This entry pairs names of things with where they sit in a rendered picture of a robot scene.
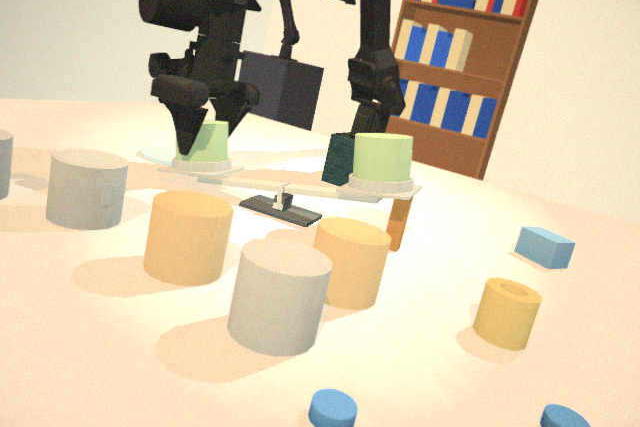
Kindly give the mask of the pale green cylinder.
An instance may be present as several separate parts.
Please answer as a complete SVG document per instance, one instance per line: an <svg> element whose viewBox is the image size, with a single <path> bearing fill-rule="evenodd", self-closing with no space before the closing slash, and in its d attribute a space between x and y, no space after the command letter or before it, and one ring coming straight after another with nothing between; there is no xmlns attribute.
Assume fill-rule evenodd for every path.
<svg viewBox="0 0 640 427"><path fill-rule="evenodd" d="M377 182L410 180L413 137L385 133L355 134L353 177Z"/></svg>
<svg viewBox="0 0 640 427"><path fill-rule="evenodd" d="M228 130L228 122L204 120L188 155L179 154L176 139L176 160L187 162L228 161Z"/></svg>

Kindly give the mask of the blue cylinder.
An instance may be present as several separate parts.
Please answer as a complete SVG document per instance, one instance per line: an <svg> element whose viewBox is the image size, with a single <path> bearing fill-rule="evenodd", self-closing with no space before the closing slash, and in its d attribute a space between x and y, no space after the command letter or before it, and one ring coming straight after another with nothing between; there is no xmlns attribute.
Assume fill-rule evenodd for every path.
<svg viewBox="0 0 640 427"><path fill-rule="evenodd" d="M578 412L557 403L546 404L542 414L541 427L591 427Z"/></svg>
<svg viewBox="0 0 640 427"><path fill-rule="evenodd" d="M354 427L357 412L357 404L350 395L324 388L312 395L308 418L314 427Z"/></svg>

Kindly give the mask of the yellow cylinder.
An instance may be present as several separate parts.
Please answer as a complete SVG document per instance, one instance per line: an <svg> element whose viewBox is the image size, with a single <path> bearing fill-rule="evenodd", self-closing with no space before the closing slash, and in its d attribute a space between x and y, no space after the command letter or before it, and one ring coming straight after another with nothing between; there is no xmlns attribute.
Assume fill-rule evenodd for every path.
<svg viewBox="0 0 640 427"><path fill-rule="evenodd" d="M542 298L518 282L489 278L473 324L487 343L509 351L525 350Z"/></svg>

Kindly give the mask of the orange cylinder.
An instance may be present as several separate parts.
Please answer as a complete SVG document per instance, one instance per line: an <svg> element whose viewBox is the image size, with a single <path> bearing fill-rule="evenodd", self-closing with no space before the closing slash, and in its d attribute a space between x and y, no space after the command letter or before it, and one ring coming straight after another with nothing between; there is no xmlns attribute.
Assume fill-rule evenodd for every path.
<svg viewBox="0 0 640 427"><path fill-rule="evenodd" d="M341 217L318 223L313 248L332 261L324 303L368 310L375 304L391 237L371 224Z"/></svg>
<svg viewBox="0 0 640 427"><path fill-rule="evenodd" d="M198 287L223 273L234 208L218 197L166 191L153 197L143 270L163 283Z"/></svg>

